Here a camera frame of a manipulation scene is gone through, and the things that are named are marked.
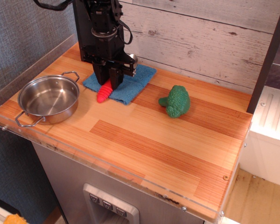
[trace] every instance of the pot handle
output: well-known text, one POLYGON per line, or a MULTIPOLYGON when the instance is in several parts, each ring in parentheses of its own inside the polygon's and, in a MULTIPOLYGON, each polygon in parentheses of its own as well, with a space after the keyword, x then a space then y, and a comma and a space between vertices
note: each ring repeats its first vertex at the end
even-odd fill
POLYGON ((80 76, 75 71, 65 71, 61 75, 63 76, 64 74, 69 74, 69 73, 74 73, 77 76, 77 80, 75 82, 77 82, 79 80, 80 76))
POLYGON ((23 113, 25 113, 25 111, 22 111, 22 113, 20 113, 16 118, 15 118, 15 121, 17 122, 18 126, 20 127, 34 127, 35 125, 37 125, 42 119, 43 121, 45 122, 46 121, 46 118, 44 116, 42 116, 41 118, 39 118, 34 124, 31 124, 31 125, 21 125, 20 122, 19 122, 19 117, 23 115, 23 113))

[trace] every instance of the control panel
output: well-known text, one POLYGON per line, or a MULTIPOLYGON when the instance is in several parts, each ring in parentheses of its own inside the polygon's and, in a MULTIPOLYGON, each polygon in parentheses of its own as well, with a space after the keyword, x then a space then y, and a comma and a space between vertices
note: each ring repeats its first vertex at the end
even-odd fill
POLYGON ((115 219, 114 215, 124 223, 140 224, 139 211, 134 206, 87 183, 84 184, 83 193, 92 224, 109 223, 110 219, 115 219))

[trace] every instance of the gray fabric wall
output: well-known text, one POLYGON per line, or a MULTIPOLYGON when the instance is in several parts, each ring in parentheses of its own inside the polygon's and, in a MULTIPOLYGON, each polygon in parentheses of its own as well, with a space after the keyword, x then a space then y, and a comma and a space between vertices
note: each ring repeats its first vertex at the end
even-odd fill
MULTIPOLYGON (((61 0, 42 0, 59 4, 61 0)), ((72 6, 63 12, 32 0, 0 1, 0 90, 58 44, 76 33, 72 6)), ((0 199, 31 224, 56 207, 54 194, 31 143, 0 129, 0 199)))

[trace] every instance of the blue cloth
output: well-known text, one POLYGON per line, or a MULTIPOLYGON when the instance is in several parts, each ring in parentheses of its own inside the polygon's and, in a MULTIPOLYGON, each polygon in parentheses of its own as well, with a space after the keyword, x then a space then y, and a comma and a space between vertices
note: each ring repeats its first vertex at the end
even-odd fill
MULTIPOLYGON (((135 76, 125 76, 123 82, 111 93, 109 98, 124 105, 129 104, 147 85, 156 72, 157 70, 154 68, 138 64, 135 76)), ((83 82, 83 85, 95 92, 98 92, 101 88, 94 73, 83 82)))

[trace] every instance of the pot rim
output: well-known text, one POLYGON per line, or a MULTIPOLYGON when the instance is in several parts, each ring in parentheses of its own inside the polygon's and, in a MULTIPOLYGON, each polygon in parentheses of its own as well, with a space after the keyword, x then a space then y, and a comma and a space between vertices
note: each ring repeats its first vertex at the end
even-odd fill
POLYGON ((34 115, 34 116, 44 116, 44 117, 48 117, 48 116, 53 116, 53 115, 57 115, 57 114, 60 114, 68 109, 70 109, 73 105, 75 105, 75 103, 77 103, 78 101, 78 98, 79 98, 79 95, 80 95, 80 89, 79 89, 79 86, 77 85, 77 83, 72 80, 71 78, 68 78, 68 77, 65 77, 63 75, 45 75, 45 76, 42 76, 42 77, 39 77, 39 78, 36 78, 36 79, 33 79, 31 80, 30 82, 28 82, 26 85, 24 85, 24 87, 20 90, 19 92, 19 95, 18 95, 18 105, 20 106, 20 108, 27 114, 31 114, 31 115, 34 115), (24 91, 26 89, 28 89, 31 85, 37 83, 37 82, 41 82, 42 80, 44 79, 65 79, 65 80, 68 80, 70 81, 72 84, 74 84, 74 86, 77 88, 77 96, 76 96, 76 99, 75 101, 70 105, 68 106, 66 109, 62 110, 62 111, 59 111, 57 113, 53 113, 53 114, 35 114, 35 113, 30 113, 26 110, 26 108, 24 108, 24 106, 22 105, 21 103, 21 97, 23 96, 24 94, 24 91))

